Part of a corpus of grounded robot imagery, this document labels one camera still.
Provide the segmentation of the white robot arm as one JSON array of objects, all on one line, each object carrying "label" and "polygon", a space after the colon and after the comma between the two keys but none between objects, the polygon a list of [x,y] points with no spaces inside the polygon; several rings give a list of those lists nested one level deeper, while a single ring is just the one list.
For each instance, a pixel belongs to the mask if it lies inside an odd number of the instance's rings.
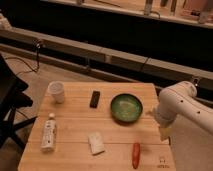
[{"label": "white robot arm", "polygon": [[162,141],[169,138],[171,125],[178,114],[213,134],[213,109],[195,100],[196,95],[197,88],[189,81],[179,82],[160,91],[159,103],[153,113],[159,124]]}]

